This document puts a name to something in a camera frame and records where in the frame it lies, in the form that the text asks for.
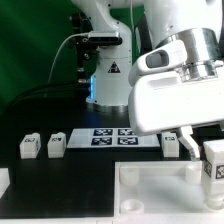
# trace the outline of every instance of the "black cable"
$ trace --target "black cable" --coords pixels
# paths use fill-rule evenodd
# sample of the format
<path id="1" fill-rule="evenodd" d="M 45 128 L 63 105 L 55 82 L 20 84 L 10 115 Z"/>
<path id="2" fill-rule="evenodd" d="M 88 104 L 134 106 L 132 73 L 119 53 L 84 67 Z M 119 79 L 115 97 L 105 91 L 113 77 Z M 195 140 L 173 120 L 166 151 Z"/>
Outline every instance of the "black cable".
<path id="1" fill-rule="evenodd" d="M 53 87 L 59 87 L 59 86 L 67 86 L 67 85 L 74 85 L 73 90 L 68 90 L 68 91 L 76 91 L 76 90 L 83 90 L 83 91 L 88 91 L 88 87 L 86 88 L 78 88 L 80 87 L 80 84 L 78 84 L 77 82 L 74 81 L 70 81 L 70 82 L 63 82 L 63 83 L 51 83 L 51 84 L 45 84 L 45 85 L 41 85 L 32 89 L 29 89 L 27 91 L 24 91 L 23 93 L 19 94 L 18 96 L 16 96 L 7 106 L 6 111 L 8 111 L 12 106 L 14 106 L 19 100 L 25 98 L 25 97 L 29 97 L 31 95 L 36 95 L 36 94 L 45 94 L 46 93 L 46 89 L 48 88 L 53 88 Z M 45 89 L 45 91 L 42 92 L 38 92 L 35 93 L 36 91 Z M 53 93 L 53 92 L 64 92 L 66 90 L 62 90 L 62 91 L 48 91 L 48 93 Z"/>

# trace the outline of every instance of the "black tabletop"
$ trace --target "black tabletop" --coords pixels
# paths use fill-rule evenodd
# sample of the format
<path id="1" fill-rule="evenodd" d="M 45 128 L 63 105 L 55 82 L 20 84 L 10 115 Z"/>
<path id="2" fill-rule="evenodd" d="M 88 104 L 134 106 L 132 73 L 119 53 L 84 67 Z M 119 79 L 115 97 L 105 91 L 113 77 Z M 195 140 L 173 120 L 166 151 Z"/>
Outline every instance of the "black tabletop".
<path id="1" fill-rule="evenodd" d="M 112 217 L 116 161 L 164 160 L 160 148 L 66 149 L 63 159 L 49 159 L 51 134 L 73 128 L 129 127 L 128 113 L 86 109 L 74 98 L 26 99 L 0 117 L 0 168 L 9 168 L 10 187 L 0 200 L 0 218 Z M 19 144 L 27 134 L 41 136 L 37 159 L 22 160 Z M 217 126 L 195 130 L 197 140 L 217 139 Z M 181 150 L 180 160 L 189 159 Z"/>

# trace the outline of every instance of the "green curtain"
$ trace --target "green curtain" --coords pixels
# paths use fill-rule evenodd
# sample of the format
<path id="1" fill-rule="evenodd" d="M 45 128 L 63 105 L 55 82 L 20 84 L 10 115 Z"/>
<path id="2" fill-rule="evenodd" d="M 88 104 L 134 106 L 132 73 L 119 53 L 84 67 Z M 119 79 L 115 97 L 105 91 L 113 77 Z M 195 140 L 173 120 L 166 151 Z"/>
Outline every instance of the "green curtain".
<path id="1" fill-rule="evenodd" d="M 60 44 L 73 34 L 69 17 L 78 11 L 70 0 L 0 1 L 0 113 L 19 93 L 47 83 Z M 135 11 L 135 20 L 141 13 Z M 128 9 L 112 15 L 130 26 Z M 75 79 L 75 57 L 74 49 L 63 48 L 52 82 Z"/>

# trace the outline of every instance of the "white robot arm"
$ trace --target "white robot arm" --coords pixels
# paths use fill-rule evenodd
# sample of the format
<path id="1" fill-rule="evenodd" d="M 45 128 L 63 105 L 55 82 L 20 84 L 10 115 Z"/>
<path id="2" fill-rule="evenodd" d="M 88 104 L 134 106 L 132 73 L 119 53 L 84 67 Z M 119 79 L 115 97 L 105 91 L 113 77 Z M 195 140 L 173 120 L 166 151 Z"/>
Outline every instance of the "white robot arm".
<path id="1" fill-rule="evenodd" d="M 155 49 L 152 53 L 181 40 L 187 58 L 184 62 L 179 60 L 176 68 L 169 64 L 153 69 L 146 66 L 147 55 L 137 60 L 129 76 L 131 85 L 135 84 L 129 96 L 131 127 L 140 136 L 177 131 L 192 160 L 198 160 L 199 147 L 190 136 L 192 126 L 224 120 L 224 107 L 220 104 L 224 97 L 224 70 L 217 43 L 222 1 L 145 0 L 144 7 Z"/>
<path id="2" fill-rule="evenodd" d="M 99 46 L 95 73 L 91 76 L 89 108 L 102 112 L 125 112 L 131 86 L 128 74 L 132 68 L 132 35 L 129 27 L 112 18 L 113 8 L 130 7 L 130 0 L 71 0 L 89 19 L 93 31 L 89 40 L 104 37 L 122 39 L 120 45 Z M 133 1 L 133 7 L 142 5 L 142 0 Z"/>

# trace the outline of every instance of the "white plastic fixture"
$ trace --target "white plastic fixture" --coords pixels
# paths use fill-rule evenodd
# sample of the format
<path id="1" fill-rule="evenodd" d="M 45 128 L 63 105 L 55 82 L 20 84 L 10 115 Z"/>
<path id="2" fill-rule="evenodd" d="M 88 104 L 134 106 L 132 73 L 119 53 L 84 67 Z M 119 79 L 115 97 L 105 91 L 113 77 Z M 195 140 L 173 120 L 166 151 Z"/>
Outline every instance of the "white plastic fixture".
<path id="1" fill-rule="evenodd" d="M 41 148 L 40 134 L 26 135 L 20 144 L 21 159 L 35 159 Z"/>
<path id="2" fill-rule="evenodd" d="M 175 133 L 162 133 L 161 147 L 165 158 L 179 158 L 179 145 L 180 144 Z"/>
<path id="3" fill-rule="evenodd" d="M 137 184 L 122 182 L 123 167 L 138 170 Z M 113 223 L 222 224 L 223 211 L 204 209 L 202 170 L 201 161 L 117 162 Z"/>
<path id="4" fill-rule="evenodd" d="M 207 193 L 205 210 L 224 213 L 224 140 L 204 142 L 202 186 Z"/>
<path id="5" fill-rule="evenodd" d="M 47 148 L 49 158 L 63 158 L 66 149 L 66 135 L 62 132 L 52 134 Z"/>
<path id="6" fill-rule="evenodd" d="M 120 182 L 127 186 L 135 186 L 139 183 L 139 169 L 136 166 L 120 167 Z"/>

